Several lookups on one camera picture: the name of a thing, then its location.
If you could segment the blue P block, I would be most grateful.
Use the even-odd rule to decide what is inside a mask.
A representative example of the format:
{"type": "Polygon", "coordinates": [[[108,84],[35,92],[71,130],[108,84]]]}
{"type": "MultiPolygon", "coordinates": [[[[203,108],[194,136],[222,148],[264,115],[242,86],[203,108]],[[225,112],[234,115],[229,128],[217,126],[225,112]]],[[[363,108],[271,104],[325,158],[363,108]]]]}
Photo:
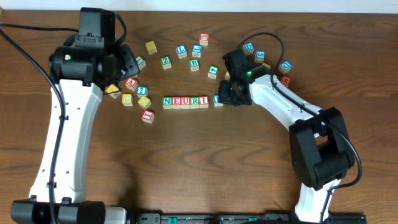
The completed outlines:
{"type": "Polygon", "coordinates": [[[219,95],[213,96],[213,102],[214,102],[214,107],[223,106],[223,104],[220,102],[219,95]]]}

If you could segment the yellow S block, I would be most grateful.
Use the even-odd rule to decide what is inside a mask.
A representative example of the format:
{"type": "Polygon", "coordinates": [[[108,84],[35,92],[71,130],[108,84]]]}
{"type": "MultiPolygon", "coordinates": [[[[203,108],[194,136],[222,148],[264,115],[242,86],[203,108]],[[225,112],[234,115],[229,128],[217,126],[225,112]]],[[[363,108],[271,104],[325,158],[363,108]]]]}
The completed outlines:
{"type": "Polygon", "coordinates": [[[271,66],[269,64],[267,64],[267,63],[263,63],[262,65],[267,67],[268,69],[271,69],[271,66]]]}

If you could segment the green R block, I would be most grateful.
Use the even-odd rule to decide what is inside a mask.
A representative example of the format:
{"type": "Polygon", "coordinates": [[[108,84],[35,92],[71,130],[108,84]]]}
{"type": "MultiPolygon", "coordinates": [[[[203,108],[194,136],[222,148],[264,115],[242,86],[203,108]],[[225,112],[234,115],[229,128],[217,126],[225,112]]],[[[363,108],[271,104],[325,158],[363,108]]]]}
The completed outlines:
{"type": "Polygon", "coordinates": [[[190,98],[190,108],[197,109],[200,107],[200,98],[198,96],[193,96],[190,98]]]}

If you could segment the green N block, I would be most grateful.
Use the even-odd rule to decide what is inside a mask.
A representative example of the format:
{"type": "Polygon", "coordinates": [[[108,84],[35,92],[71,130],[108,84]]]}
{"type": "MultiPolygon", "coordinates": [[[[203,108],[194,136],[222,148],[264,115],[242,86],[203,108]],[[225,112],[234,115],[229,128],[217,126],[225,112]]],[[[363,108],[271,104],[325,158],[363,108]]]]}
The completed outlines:
{"type": "Polygon", "coordinates": [[[162,98],[162,106],[164,109],[172,109],[172,97],[164,96],[162,98]]]}

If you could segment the red E block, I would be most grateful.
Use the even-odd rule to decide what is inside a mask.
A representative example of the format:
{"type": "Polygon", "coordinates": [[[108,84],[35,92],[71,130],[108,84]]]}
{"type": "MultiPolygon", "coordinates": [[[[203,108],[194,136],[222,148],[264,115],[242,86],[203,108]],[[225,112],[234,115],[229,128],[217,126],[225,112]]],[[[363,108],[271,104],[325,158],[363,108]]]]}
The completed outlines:
{"type": "Polygon", "coordinates": [[[182,103],[181,103],[181,97],[180,96],[173,96],[172,97],[172,108],[173,109],[181,109],[182,108],[182,103]]]}

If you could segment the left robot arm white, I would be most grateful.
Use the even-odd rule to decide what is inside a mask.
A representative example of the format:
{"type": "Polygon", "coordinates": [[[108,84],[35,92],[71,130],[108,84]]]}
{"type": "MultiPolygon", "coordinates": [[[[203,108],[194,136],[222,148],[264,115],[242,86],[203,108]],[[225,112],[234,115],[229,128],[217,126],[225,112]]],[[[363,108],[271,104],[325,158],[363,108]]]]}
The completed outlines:
{"type": "Polygon", "coordinates": [[[16,223],[129,223],[125,208],[86,198],[91,130],[105,89],[140,72],[124,38],[116,37],[119,21],[112,11],[82,8],[79,28],[49,57],[44,155],[28,199],[12,204],[16,223]]]}

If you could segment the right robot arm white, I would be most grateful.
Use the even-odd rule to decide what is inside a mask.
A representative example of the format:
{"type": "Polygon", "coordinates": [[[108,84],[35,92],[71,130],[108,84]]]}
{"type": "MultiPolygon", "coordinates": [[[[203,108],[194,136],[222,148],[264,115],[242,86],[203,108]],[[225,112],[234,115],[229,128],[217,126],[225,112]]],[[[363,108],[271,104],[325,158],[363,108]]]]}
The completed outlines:
{"type": "Polygon", "coordinates": [[[230,79],[220,83],[220,103],[260,105],[289,132],[292,167],[302,183],[300,196],[291,217],[275,218],[273,223],[365,223],[362,215],[328,212],[348,169],[360,165],[340,111],[323,110],[301,99],[270,69],[255,67],[242,49],[225,54],[223,62],[230,79]]]}

